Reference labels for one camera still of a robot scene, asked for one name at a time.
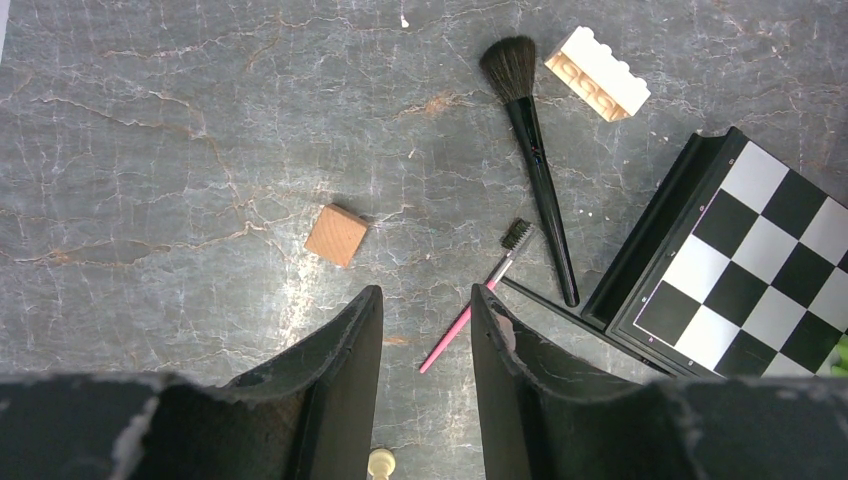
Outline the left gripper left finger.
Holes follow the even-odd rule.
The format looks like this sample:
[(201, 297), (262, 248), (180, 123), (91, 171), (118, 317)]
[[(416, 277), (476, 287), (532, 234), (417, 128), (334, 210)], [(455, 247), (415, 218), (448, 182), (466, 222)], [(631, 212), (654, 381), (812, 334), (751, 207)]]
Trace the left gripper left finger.
[(295, 345), (222, 387), (173, 372), (1, 378), (5, 479), (362, 479), (383, 294), (365, 287)]

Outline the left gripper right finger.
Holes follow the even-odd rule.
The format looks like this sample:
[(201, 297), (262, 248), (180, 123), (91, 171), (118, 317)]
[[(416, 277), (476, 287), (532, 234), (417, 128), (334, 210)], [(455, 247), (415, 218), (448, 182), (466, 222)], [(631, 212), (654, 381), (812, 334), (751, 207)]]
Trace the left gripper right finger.
[(490, 479), (843, 479), (843, 378), (638, 384), (563, 350), (485, 286), (471, 295)]

